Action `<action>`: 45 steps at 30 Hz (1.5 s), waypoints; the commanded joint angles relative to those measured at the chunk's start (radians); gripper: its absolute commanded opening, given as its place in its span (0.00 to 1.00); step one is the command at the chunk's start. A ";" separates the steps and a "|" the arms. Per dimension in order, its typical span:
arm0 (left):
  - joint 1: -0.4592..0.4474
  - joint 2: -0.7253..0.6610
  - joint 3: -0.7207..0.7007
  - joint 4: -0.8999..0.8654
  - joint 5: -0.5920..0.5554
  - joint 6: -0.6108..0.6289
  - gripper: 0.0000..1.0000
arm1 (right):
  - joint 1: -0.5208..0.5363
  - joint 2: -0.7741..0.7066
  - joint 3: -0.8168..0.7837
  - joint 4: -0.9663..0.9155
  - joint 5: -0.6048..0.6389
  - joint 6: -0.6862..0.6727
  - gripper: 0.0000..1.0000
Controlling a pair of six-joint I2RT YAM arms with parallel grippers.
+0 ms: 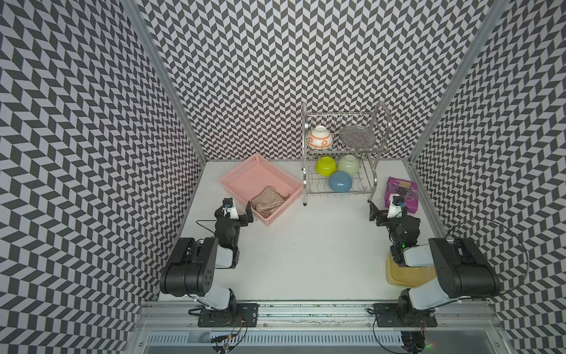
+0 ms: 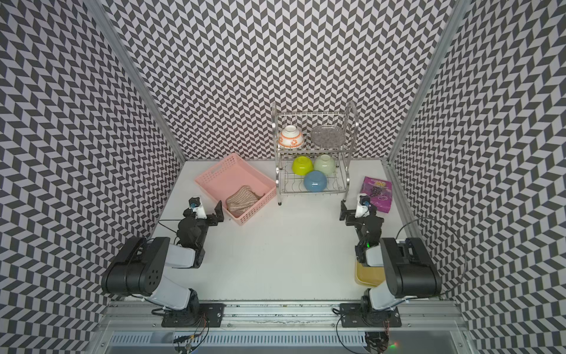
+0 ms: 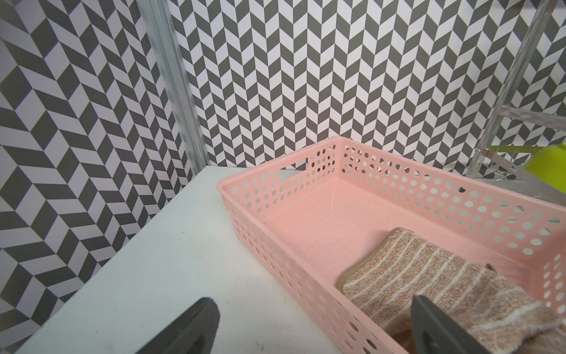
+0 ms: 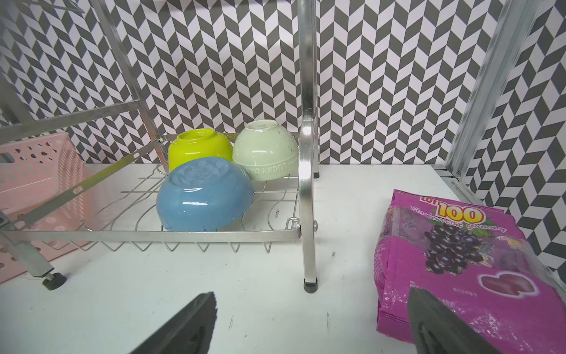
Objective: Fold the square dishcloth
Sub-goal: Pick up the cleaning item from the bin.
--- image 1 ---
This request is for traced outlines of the striped brown square dishcloth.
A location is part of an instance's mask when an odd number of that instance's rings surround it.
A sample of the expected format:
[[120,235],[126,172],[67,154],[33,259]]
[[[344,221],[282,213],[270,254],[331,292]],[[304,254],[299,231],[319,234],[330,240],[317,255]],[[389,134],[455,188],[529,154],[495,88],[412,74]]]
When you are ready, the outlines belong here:
[[282,196],[273,186],[267,186],[260,194],[253,197],[251,206],[263,218],[269,218],[287,199],[289,196]]

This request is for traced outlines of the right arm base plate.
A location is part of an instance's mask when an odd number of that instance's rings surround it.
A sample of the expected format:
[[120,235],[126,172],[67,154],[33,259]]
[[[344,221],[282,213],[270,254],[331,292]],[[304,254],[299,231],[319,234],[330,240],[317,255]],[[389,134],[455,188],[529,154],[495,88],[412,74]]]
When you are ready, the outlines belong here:
[[372,305],[378,327],[393,328],[434,328],[438,326],[433,311],[402,311],[393,302],[379,302]]

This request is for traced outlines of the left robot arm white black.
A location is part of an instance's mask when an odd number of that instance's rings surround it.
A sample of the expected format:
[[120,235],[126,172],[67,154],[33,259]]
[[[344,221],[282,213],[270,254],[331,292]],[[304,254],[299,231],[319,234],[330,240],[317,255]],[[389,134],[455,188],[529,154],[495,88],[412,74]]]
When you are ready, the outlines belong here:
[[240,215],[232,198],[215,211],[212,237],[178,240],[160,276],[160,291],[176,297],[188,296],[203,306],[204,324],[218,327],[244,324],[233,290],[215,281],[217,269],[236,268],[240,230],[254,221],[251,205]]

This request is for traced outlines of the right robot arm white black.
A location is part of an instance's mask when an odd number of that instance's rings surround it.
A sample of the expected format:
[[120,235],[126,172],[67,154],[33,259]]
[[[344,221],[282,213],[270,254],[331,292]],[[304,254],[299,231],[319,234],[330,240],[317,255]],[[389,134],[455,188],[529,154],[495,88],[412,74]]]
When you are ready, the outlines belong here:
[[391,259],[400,268],[435,268],[436,277],[404,289],[395,303],[375,303],[368,312],[378,327],[436,326],[434,311],[462,299],[499,295],[501,282],[486,257],[470,238],[449,241],[433,237],[419,245],[420,219],[408,214],[404,199],[394,197],[389,209],[369,203],[370,221],[385,227]]

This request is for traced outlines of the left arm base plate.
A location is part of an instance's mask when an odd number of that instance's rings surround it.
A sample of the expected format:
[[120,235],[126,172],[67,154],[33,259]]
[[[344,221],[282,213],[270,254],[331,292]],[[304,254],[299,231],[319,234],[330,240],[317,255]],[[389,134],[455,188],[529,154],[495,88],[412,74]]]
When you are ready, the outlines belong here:
[[236,327],[253,328],[257,325],[259,304],[253,302],[237,303],[225,310],[203,309],[198,315],[198,327]]

